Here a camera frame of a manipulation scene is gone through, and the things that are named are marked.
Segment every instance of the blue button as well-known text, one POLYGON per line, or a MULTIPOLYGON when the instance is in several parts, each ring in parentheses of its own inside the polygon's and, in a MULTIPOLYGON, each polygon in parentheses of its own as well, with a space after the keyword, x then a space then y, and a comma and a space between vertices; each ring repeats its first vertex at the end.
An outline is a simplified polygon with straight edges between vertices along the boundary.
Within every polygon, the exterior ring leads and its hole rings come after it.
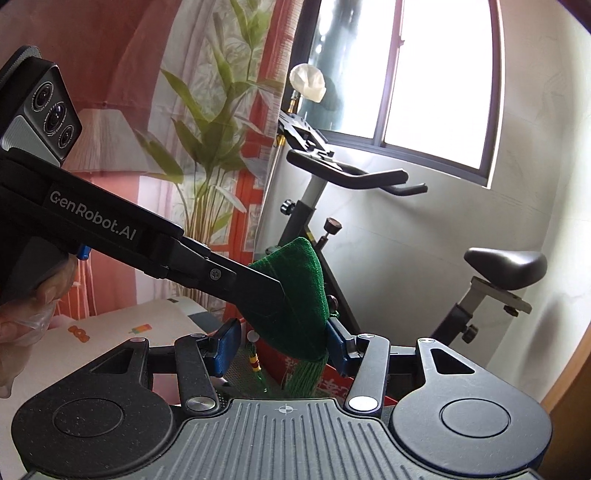
POLYGON ((78 257, 78 260, 88 260, 88 258, 90 257, 90 250, 92 250, 90 247, 87 247, 86 245, 81 245, 78 249, 78 254, 76 255, 78 257))

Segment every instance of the bike seat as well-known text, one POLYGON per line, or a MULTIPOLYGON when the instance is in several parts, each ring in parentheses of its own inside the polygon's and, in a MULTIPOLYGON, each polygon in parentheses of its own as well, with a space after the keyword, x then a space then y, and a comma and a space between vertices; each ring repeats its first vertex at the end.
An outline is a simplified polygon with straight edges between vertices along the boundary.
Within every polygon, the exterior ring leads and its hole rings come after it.
POLYGON ((512 252, 491 248, 470 248, 464 260, 495 287, 519 290, 546 275, 548 261, 540 252, 512 252))

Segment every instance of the human hand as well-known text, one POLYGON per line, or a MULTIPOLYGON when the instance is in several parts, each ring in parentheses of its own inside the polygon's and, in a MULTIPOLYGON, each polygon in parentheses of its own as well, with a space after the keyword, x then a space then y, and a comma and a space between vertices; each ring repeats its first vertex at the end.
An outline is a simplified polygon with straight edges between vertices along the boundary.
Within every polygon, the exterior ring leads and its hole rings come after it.
POLYGON ((74 283, 78 260, 71 255, 64 267, 45 280, 35 296, 0 307, 0 398, 8 398, 12 383, 25 368, 31 348, 46 332, 56 308, 74 283))
POLYGON ((52 310, 53 315, 53 302, 70 290, 77 265, 77 258, 70 255, 67 264, 53 277, 45 280, 35 292, 35 296, 0 306, 0 344, 12 342, 28 333, 31 328, 27 326, 27 320, 33 316, 48 309, 52 310))

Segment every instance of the green cloth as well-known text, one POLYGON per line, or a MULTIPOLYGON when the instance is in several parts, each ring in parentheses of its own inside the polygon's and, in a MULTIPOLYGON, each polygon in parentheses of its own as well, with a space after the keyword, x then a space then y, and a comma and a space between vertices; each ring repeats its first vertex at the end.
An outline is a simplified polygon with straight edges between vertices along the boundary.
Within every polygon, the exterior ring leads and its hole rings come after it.
POLYGON ((266 343, 292 358, 326 363, 326 322, 329 306, 318 257, 306 238, 299 237, 250 267, 281 282, 283 309, 262 317, 238 309, 266 343))

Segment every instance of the camera lens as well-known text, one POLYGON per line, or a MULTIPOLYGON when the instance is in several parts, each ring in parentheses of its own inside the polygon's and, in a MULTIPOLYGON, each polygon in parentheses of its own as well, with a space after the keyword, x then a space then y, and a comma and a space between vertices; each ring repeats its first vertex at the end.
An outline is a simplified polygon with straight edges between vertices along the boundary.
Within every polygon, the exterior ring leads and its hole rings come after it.
POLYGON ((65 127, 64 131, 61 133, 59 140, 57 141, 57 144, 59 145, 60 148, 65 148, 68 143, 70 143, 70 140, 72 140, 72 137, 74 136, 74 127, 71 125, 68 125, 67 127, 65 127))
POLYGON ((51 82, 45 82, 43 85, 41 85, 33 97, 33 110, 36 112, 43 110, 49 103, 52 93, 53 85, 51 82))
POLYGON ((45 132, 53 135, 66 117, 66 106, 63 102, 56 103, 45 118, 45 132))

